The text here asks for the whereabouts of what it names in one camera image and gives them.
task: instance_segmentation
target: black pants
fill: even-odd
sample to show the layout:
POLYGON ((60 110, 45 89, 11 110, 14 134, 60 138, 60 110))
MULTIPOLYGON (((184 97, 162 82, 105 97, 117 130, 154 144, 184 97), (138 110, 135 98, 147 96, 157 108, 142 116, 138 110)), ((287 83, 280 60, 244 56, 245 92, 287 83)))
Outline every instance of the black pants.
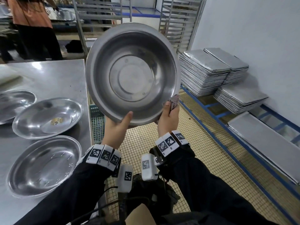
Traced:
POLYGON ((48 50, 52 60, 62 60, 62 53, 54 30, 49 27, 17 25, 20 37, 32 59, 45 61, 43 47, 48 50))

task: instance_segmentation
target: stainless steel table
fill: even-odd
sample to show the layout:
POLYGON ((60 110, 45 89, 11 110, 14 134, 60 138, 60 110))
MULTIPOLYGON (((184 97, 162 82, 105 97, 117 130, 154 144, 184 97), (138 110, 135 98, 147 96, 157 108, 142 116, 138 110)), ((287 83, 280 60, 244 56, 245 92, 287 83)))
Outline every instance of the stainless steel table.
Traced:
MULTIPOLYGON (((77 139, 84 153, 92 145, 84 60, 15 63, 8 66, 19 68, 20 74, 26 76, 6 86, 0 86, 0 91, 29 90, 36 94, 37 101, 69 97, 83 105, 82 118, 63 135, 77 139)), ((1 224, 14 224, 43 199, 43 197, 22 199, 13 197, 7 184, 7 176, 13 163, 34 142, 36 141, 17 136, 11 125, 0 125, 1 224)))

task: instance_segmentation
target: person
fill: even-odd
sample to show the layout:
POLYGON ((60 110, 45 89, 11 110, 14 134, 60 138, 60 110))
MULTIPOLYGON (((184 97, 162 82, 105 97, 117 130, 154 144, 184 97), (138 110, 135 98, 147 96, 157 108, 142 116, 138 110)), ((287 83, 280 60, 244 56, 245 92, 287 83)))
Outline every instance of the person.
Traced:
MULTIPOLYGON (((56 11, 53 0, 46 0, 56 11)), ((29 56, 36 61, 46 61, 43 48, 48 50, 52 60, 62 60, 59 43, 43 0, 7 0, 22 42, 29 56)))
MULTIPOLYGON (((157 125, 159 137, 177 129, 178 116, 179 106, 170 112, 170 102, 166 102, 157 125)), ((133 112, 129 112, 121 123, 106 118, 102 144, 118 149, 132 117, 133 112)), ((155 216, 150 215, 146 206, 141 204, 125 222, 115 221, 113 224, 275 224, 260 215, 221 178, 210 173, 204 163, 195 158, 189 144, 181 145, 166 159, 166 163, 159 165, 158 169, 165 178, 178 184, 191 212, 171 213, 153 220, 155 216)), ((80 163, 65 182, 16 224, 74 224, 70 221, 94 209, 104 192, 103 183, 112 173, 98 164, 80 163)), ((75 224, 83 223, 89 217, 90 214, 75 224)), ((90 220, 86 224, 100 223, 90 220)))

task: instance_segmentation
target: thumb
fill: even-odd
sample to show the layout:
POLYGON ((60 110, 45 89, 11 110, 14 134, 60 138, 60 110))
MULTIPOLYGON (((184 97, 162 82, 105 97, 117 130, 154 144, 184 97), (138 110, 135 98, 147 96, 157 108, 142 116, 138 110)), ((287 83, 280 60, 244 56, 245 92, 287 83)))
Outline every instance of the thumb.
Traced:
POLYGON ((128 126, 132 120, 132 116, 133 116, 133 112, 129 111, 121 122, 122 127, 126 128, 126 129, 128 128, 128 126))
POLYGON ((171 102, 167 101, 165 106, 163 107, 163 113, 161 116, 168 117, 171 109, 171 102))

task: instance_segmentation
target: black cable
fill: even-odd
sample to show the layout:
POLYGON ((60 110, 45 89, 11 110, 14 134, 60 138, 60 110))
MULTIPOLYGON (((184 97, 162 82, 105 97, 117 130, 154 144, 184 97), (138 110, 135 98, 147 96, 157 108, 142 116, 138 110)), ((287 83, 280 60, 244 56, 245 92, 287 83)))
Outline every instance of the black cable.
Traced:
POLYGON ((117 186, 111 186, 111 187, 107 188, 103 193, 105 193, 105 192, 107 192, 108 190, 113 189, 113 188, 118 188, 118 187, 117 187, 117 186))
MULTIPOLYGON (((137 199, 146 199, 146 200, 148 201, 148 204, 149 204, 149 202, 150 202, 149 199, 148 199, 148 197, 130 197, 130 198, 125 198, 124 200, 137 200, 137 199)), ((85 214, 82 215, 82 216, 79 216, 78 218, 72 220, 70 223, 67 223, 67 225, 71 225, 71 224, 77 222, 78 220, 82 219, 82 218, 85 217, 85 216, 91 215, 91 214, 94 213, 94 212, 97 212, 97 211, 99 211, 99 210, 101 210, 101 209, 103 209, 103 208, 106 208, 106 207, 110 206, 110 205, 116 204, 116 203, 118 203, 118 202, 120 202, 120 201, 122 201, 122 200, 115 200, 115 201, 109 202, 108 204, 104 205, 104 206, 101 207, 101 208, 94 209, 94 210, 92 210, 92 211, 90 211, 90 212, 88 212, 88 213, 85 213, 85 214)))

